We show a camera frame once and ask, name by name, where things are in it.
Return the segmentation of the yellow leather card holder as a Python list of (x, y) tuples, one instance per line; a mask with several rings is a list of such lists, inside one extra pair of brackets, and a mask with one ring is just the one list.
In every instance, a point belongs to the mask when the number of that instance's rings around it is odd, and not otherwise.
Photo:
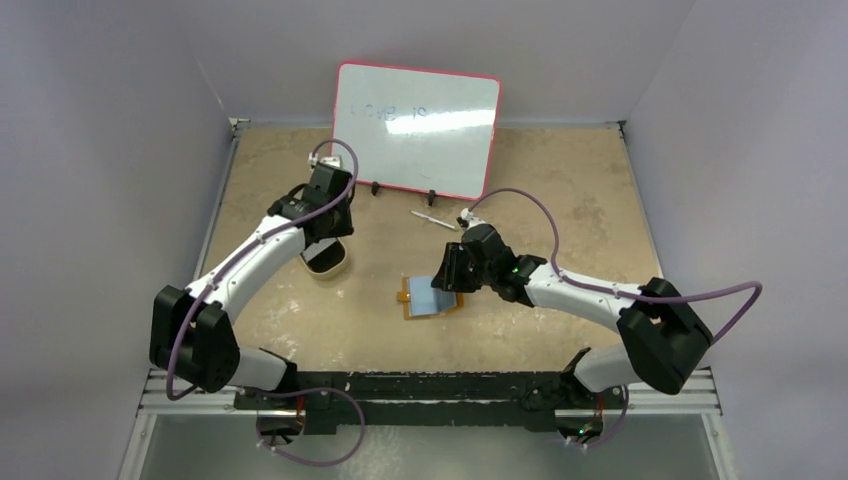
[(452, 314), (464, 307), (464, 294), (443, 291), (431, 286), (433, 276), (403, 277), (396, 301), (407, 321), (429, 319)]

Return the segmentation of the beige oval plastic tray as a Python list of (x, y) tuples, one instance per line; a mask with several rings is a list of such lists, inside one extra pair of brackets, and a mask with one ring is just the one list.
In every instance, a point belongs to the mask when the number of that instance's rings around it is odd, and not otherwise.
[(310, 262), (304, 262), (299, 255), (307, 273), (313, 278), (328, 281), (347, 268), (349, 263), (348, 250), (341, 239), (336, 239), (338, 242), (335, 245)]

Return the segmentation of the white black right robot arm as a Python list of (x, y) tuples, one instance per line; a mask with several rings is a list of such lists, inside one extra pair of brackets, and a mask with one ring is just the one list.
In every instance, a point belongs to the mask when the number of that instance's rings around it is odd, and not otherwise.
[(583, 350), (565, 368), (561, 392), (576, 407), (632, 383), (675, 395), (714, 343), (670, 282), (616, 284), (558, 270), (542, 257), (514, 254), (486, 223), (447, 243), (431, 285), (455, 293), (488, 287), (506, 302), (561, 311), (618, 334), (620, 344)]

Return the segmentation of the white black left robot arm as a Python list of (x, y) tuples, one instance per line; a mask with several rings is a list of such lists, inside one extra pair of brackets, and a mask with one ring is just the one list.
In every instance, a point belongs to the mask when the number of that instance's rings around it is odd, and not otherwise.
[(166, 395), (178, 400), (225, 386), (259, 390), (272, 408), (297, 399), (297, 366), (264, 349), (242, 348), (233, 325), (286, 263), (325, 239), (353, 233), (353, 172), (319, 163), (308, 182), (275, 200), (250, 236), (190, 285), (160, 290), (153, 306), (149, 356), (167, 372)]

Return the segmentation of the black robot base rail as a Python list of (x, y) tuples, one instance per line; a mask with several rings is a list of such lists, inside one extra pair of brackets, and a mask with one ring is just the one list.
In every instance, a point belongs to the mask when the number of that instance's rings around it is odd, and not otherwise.
[(292, 414), (308, 435), (333, 434), (342, 425), (521, 427), (530, 432), (596, 435), (600, 413), (623, 406), (619, 387), (588, 393), (557, 371), (339, 372), (302, 371), (294, 397), (273, 398), (248, 389), (238, 410)]

